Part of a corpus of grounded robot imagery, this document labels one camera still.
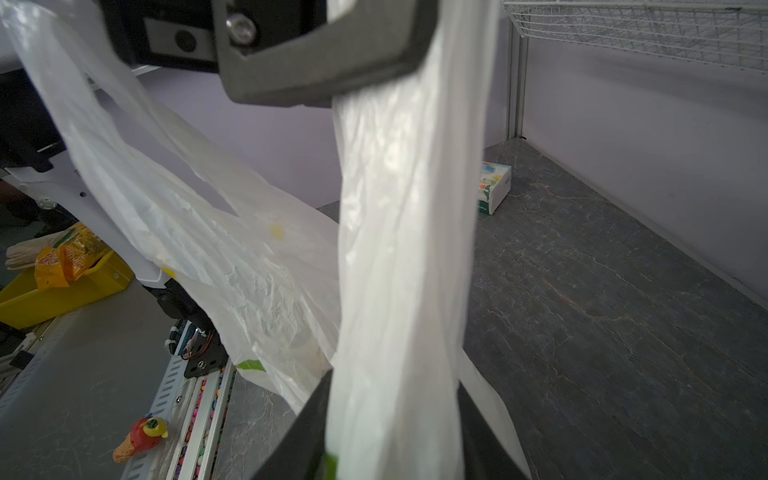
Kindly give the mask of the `yellow plastic bin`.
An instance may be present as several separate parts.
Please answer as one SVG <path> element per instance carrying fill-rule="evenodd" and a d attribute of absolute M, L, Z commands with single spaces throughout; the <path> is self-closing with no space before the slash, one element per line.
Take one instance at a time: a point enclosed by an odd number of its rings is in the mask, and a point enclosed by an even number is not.
<path fill-rule="evenodd" d="M 1 291 L 1 322 L 23 330 L 125 290 L 134 278 L 115 252 L 67 288 L 38 290 L 34 271 L 22 271 Z"/>

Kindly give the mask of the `orange snack packet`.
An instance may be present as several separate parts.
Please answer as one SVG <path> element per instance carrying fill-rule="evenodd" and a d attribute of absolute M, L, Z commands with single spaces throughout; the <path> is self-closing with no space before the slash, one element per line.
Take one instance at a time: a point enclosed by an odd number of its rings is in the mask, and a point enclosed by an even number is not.
<path fill-rule="evenodd" d="M 34 279 L 38 290 L 67 288 L 107 253 L 110 247 L 81 222 L 38 254 Z"/>

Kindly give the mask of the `colourful picture card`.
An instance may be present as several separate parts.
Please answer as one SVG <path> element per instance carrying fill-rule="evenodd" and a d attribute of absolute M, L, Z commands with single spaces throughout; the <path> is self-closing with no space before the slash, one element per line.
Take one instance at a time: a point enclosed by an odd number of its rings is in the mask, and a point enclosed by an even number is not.
<path fill-rule="evenodd" d="M 493 215 L 511 189 L 512 167 L 483 162 L 479 185 L 479 212 Z"/>

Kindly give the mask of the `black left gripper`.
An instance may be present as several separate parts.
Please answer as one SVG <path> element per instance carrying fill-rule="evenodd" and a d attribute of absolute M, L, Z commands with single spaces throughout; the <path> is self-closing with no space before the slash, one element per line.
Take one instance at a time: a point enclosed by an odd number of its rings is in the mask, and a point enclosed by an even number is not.
<path fill-rule="evenodd" d="M 356 1 L 328 23 L 327 3 L 313 0 L 99 6 L 124 63 L 219 71 L 232 101 L 281 107 L 318 103 L 413 73 L 438 21 L 436 1 Z"/>

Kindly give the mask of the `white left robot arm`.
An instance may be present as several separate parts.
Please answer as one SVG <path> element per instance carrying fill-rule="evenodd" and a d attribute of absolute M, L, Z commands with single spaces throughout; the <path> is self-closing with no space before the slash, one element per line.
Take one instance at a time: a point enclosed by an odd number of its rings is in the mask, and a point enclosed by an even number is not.
<path fill-rule="evenodd" d="M 113 52 L 92 1 L 5 1 L 1 24 L 64 143 L 44 161 L 6 120 L 19 183 L 62 205 L 191 322 L 199 370 L 222 344 L 239 369 L 306 389 L 339 334 L 337 226 L 155 100 Z"/>

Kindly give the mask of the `white plastic bag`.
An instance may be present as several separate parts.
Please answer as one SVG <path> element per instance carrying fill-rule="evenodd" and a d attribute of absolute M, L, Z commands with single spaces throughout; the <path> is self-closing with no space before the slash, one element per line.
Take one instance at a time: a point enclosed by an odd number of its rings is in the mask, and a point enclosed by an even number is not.
<path fill-rule="evenodd" d="M 503 400 L 463 348 L 500 5 L 436 2 L 413 73 L 324 100 L 342 174 L 329 218 L 340 311 L 325 430 L 333 479 L 465 479 L 460 384 L 531 475 Z M 242 374 L 259 365 L 254 381 L 297 416 L 324 376 L 294 389 L 259 362 L 233 363 Z"/>

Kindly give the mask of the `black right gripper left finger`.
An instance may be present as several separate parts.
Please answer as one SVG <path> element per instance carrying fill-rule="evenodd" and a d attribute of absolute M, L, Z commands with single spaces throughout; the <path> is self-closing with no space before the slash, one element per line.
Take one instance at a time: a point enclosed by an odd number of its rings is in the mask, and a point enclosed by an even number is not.
<path fill-rule="evenodd" d="M 325 430 L 333 371 L 320 380 L 309 400 L 253 480 L 333 479 L 334 465 L 325 448 Z"/>

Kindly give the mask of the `toy ice cream cone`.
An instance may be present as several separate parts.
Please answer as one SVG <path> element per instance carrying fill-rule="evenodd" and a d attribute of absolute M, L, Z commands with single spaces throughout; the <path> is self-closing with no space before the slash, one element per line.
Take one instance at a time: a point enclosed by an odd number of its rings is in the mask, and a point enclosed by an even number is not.
<path fill-rule="evenodd" d="M 123 442 L 113 451 L 113 461 L 126 463 L 137 453 L 152 450 L 169 435 L 168 423 L 157 416 L 148 415 L 137 421 Z"/>

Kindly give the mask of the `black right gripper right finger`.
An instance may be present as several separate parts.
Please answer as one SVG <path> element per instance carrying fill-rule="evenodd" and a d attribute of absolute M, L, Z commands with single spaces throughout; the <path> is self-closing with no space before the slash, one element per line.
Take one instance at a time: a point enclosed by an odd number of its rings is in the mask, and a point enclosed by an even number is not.
<path fill-rule="evenodd" d="M 467 480 L 524 480 L 523 470 L 503 449 L 463 384 L 459 385 L 464 478 Z"/>

